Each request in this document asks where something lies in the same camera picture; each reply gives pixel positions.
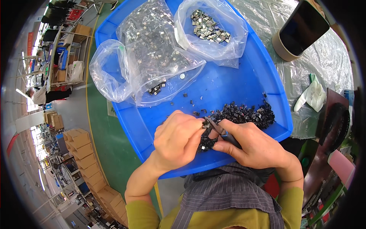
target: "hand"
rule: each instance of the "hand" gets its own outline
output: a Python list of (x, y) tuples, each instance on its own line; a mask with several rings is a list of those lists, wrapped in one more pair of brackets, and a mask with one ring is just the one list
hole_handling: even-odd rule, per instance
[[(213, 149), (230, 154), (241, 165), (254, 169), (265, 169), (287, 167), (290, 164), (292, 154), (284, 150), (276, 140), (258, 129), (254, 123), (234, 124), (224, 119), (219, 125), (231, 133), (243, 149), (238, 149), (220, 137)], [(215, 131), (211, 131), (209, 138), (214, 139), (217, 136)]]
[(174, 111), (155, 131), (155, 151), (151, 153), (157, 169), (168, 172), (190, 163), (201, 141), (202, 118)]

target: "white shirt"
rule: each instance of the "white shirt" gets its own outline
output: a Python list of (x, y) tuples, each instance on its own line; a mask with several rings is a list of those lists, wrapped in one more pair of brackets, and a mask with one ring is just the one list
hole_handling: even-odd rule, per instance
[(41, 87), (40, 90), (34, 92), (31, 99), (33, 100), (34, 104), (46, 104), (46, 85)]

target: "green floor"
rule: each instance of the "green floor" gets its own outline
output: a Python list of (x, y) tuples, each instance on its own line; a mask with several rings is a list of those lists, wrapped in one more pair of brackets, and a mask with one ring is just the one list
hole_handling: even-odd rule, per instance
[[(96, 29), (111, 13), (110, 5), (106, 4), (97, 20)], [(89, 61), (96, 51), (95, 38), (92, 38)], [(88, 71), (87, 102), (91, 131), (95, 148), (109, 182), (109, 185), (123, 196), (128, 178), (141, 165), (135, 151), (128, 141), (117, 118), (107, 113), (107, 100), (95, 87)], [(155, 190), (150, 192), (153, 205), (160, 214)]]

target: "person's left hand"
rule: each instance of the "person's left hand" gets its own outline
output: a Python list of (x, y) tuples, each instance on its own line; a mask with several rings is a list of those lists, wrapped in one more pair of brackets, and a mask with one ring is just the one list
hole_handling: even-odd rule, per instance
[(174, 111), (155, 131), (155, 150), (151, 159), (157, 169), (168, 172), (190, 163), (201, 141), (202, 118)]

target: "clear plastic bag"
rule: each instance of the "clear plastic bag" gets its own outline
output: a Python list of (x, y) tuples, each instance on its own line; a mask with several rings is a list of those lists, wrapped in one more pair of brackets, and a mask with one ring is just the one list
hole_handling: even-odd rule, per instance
[[(218, 22), (218, 27), (231, 35), (229, 43), (202, 40), (194, 33), (190, 16), (195, 10), (203, 10)], [(184, 0), (174, 16), (175, 38), (185, 50), (219, 66), (239, 68), (248, 36), (246, 22), (239, 17), (225, 0)]]
[(98, 91), (117, 103), (125, 101), (132, 94), (125, 57), (126, 49), (121, 42), (106, 40), (99, 45), (89, 65), (91, 78)]
[(118, 26), (116, 34), (126, 47), (128, 82), (139, 107), (171, 100), (195, 80), (206, 64), (177, 44), (173, 15), (164, 0), (148, 0), (136, 8)]

